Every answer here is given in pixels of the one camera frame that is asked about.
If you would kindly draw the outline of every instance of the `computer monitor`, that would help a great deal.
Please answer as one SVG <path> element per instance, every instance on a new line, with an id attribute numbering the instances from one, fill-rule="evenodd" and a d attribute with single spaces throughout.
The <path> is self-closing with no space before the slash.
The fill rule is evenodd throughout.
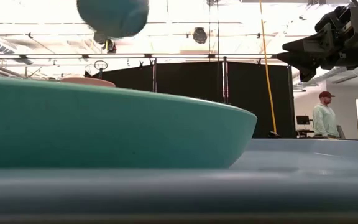
<path id="1" fill-rule="evenodd" d="M 296 116 L 296 123 L 298 125 L 309 125 L 309 116 Z"/>

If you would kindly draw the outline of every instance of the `teal ball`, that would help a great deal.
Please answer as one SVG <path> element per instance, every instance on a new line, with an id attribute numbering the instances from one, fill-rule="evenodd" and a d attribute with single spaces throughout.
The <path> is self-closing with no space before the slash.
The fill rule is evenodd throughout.
<path id="1" fill-rule="evenodd" d="M 149 0 L 77 0 L 81 18 L 108 37 L 132 37 L 147 23 Z"/>

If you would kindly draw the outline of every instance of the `black curtain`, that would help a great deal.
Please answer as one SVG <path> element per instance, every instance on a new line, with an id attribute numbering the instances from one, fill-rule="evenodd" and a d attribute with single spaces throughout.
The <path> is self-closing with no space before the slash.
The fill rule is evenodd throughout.
<path id="1" fill-rule="evenodd" d="M 272 111 L 264 65 L 228 62 L 229 102 L 253 112 L 258 117 L 254 138 L 266 138 L 273 131 Z M 292 76 L 287 67 L 269 65 L 270 86 L 277 133 L 283 138 L 294 138 Z"/>
<path id="2" fill-rule="evenodd" d="M 118 88 L 153 91 L 153 66 L 103 72 L 102 79 L 114 83 Z"/>
<path id="3" fill-rule="evenodd" d="M 223 102 L 222 62 L 157 64 L 157 92 Z"/>

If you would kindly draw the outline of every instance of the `teal plate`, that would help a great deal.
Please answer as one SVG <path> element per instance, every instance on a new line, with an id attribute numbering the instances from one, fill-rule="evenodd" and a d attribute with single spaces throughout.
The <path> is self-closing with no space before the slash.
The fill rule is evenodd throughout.
<path id="1" fill-rule="evenodd" d="M 144 91 L 0 78 L 0 168 L 223 168 L 257 118 Z"/>

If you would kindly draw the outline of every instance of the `man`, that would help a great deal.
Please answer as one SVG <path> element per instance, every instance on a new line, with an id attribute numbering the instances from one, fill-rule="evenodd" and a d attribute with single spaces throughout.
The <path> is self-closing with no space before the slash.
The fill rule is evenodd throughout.
<path id="1" fill-rule="evenodd" d="M 335 113 L 328 104 L 331 103 L 332 94 L 321 92 L 318 96 L 320 103 L 313 109 L 314 135 L 328 138 L 339 138 L 336 126 Z"/>

